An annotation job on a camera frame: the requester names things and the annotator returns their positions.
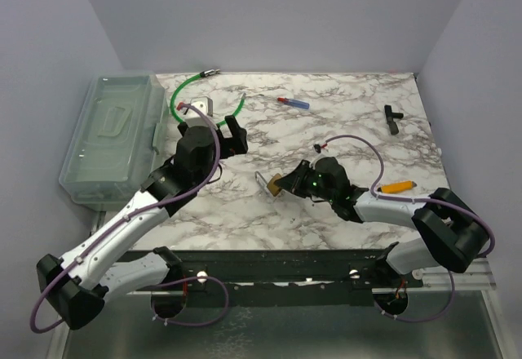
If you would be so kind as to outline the brass padlock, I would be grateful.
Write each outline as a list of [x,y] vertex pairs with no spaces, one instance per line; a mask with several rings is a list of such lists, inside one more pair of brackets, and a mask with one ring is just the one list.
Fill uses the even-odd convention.
[[271,197],[277,197],[281,193],[281,188],[276,185],[276,181],[281,177],[282,175],[277,173],[270,180],[267,180],[259,171],[254,173],[254,178],[257,184],[268,196]]

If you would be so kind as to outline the green cable lock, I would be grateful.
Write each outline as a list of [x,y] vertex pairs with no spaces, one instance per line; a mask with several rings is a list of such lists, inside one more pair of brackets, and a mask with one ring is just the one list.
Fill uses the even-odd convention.
[[[195,82],[201,78],[208,78],[208,77],[211,77],[211,76],[214,76],[216,74],[219,74],[221,71],[220,69],[209,69],[209,70],[206,70],[206,71],[202,71],[190,78],[188,78],[187,80],[185,80],[184,82],[182,82],[174,91],[174,93],[172,94],[171,98],[170,98],[170,103],[169,103],[169,108],[170,108],[170,113],[172,114],[173,118],[177,121],[177,123],[182,123],[183,122],[183,119],[177,114],[176,112],[176,108],[175,108],[175,101],[176,101],[176,98],[178,96],[178,94],[191,82]],[[236,107],[236,109],[234,110],[234,112],[232,113],[232,116],[237,116],[237,114],[239,114],[239,112],[242,110],[243,106],[244,106],[244,103],[245,103],[245,100],[246,100],[246,97],[245,97],[245,94],[243,94],[243,96],[241,97],[240,99],[240,103],[239,105]],[[216,125],[217,127],[221,127],[223,125],[226,124],[226,121],[225,120],[222,120],[220,122],[218,122]]]

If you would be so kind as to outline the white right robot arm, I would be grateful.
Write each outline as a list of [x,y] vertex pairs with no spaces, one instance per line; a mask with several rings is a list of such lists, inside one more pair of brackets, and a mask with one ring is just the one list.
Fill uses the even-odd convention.
[[419,238],[390,245],[376,262],[376,279],[386,287],[420,268],[441,266],[464,273],[489,240],[487,230],[449,189],[438,188],[425,201],[387,200],[352,184],[334,157],[303,160],[288,175],[274,177],[272,185],[297,197],[326,201],[346,221],[417,230]]

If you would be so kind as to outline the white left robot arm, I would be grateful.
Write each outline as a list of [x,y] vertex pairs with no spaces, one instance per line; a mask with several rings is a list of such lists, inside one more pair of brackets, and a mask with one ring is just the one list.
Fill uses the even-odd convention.
[[175,155],[152,171],[127,204],[94,235],[60,257],[37,263],[41,295],[72,330],[93,321],[111,299],[134,290],[184,289],[189,282],[181,259],[166,247],[129,263],[119,259],[146,233],[164,223],[208,184],[223,159],[247,153],[247,131],[234,116],[221,130],[204,117],[201,125],[179,125]]

